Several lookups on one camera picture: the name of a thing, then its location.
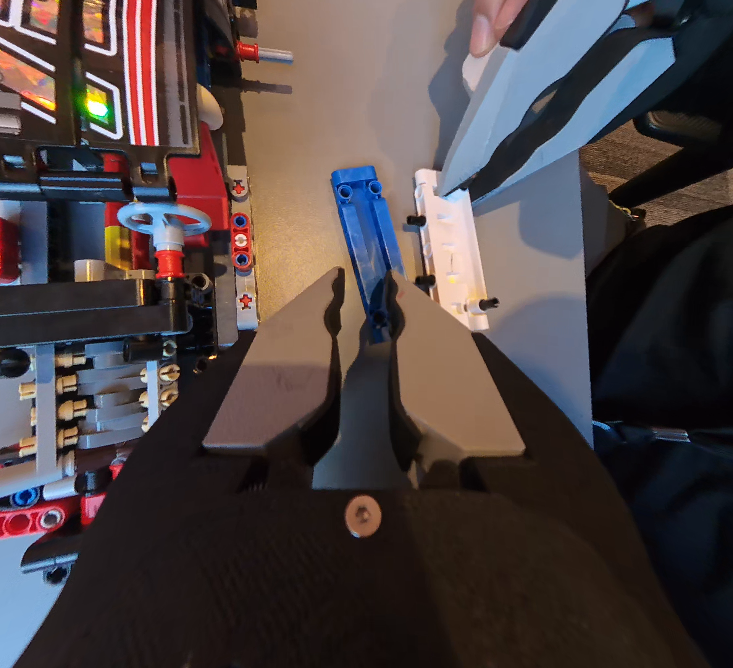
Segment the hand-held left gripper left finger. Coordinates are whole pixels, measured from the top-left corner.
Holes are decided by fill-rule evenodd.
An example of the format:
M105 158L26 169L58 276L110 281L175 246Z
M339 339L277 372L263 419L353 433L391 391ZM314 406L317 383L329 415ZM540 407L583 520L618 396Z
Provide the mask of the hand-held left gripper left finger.
M257 330L203 440L216 454L269 454L294 446L316 464L339 432L338 335L345 272L335 267Z

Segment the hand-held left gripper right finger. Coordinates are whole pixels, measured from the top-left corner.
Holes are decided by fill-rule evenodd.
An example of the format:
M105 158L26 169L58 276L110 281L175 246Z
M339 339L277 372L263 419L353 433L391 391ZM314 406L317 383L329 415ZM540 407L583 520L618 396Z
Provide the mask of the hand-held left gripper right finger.
M399 468L517 458L526 444L472 333L394 271L386 276L389 426Z

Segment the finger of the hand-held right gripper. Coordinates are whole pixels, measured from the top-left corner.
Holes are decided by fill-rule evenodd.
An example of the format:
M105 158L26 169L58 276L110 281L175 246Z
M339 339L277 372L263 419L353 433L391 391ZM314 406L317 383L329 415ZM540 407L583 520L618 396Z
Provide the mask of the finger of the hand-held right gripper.
M621 14L626 0L528 0L486 57L467 57L471 99L448 151L440 196L466 187L527 110L575 67Z
M473 203L500 192L589 143L675 62L672 35L619 29L601 38L548 86L509 82L484 166L470 184Z

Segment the white toy brick panel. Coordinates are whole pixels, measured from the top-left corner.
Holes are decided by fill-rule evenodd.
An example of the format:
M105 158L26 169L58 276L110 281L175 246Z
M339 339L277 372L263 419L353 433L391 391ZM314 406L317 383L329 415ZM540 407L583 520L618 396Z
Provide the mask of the white toy brick panel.
M439 171L422 168L414 175L415 215L425 215L419 227L424 275L434 274L430 297L471 332L490 328L488 313L478 303L488 295L481 264L471 198L458 190L443 198L437 194Z

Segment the blue toy brick panel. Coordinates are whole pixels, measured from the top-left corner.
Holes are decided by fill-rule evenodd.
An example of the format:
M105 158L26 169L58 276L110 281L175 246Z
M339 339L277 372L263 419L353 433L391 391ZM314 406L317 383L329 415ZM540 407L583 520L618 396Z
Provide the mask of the blue toy brick panel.
M389 340L385 279L405 273L397 235L373 166L332 172L331 185L371 343Z

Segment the light grey desk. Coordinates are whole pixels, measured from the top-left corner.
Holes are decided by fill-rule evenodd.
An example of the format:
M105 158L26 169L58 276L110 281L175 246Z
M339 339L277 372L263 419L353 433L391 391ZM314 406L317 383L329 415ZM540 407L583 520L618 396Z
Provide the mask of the light grey desk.
M251 62L222 92L234 113L229 159L253 199L261 320L342 266L341 440L317 487L394 487L388 459L388 347L366 343L364 313L331 188L339 168L372 165L410 278L421 271L413 175L442 165L468 95L472 0L257 0L261 47L292 66ZM578 153L493 195L476 211L490 340L592 441Z

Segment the black office chair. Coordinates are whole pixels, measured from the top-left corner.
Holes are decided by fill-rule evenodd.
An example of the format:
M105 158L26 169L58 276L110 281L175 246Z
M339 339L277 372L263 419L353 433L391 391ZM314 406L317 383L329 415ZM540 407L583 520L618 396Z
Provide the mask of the black office chair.
M632 209L696 185L732 168L732 118L648 112L633 121L637 132L679 150L609 194L615 205Z

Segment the person's torso in dark clothing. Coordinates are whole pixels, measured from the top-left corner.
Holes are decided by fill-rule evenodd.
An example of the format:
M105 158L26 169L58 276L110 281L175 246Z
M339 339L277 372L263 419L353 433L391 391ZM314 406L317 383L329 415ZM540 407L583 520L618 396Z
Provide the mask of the person's torso in dark clothing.
M731 666L731 205L630 235L586 289L597 451L686 631Z

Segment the toy brick car model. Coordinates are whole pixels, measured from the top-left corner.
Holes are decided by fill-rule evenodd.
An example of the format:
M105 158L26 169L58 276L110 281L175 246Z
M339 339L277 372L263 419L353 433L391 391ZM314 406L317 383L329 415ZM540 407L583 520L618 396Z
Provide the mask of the toy brick car model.
M226 140L257 0L1 0L2 542L60 587L139 439L259 323Z

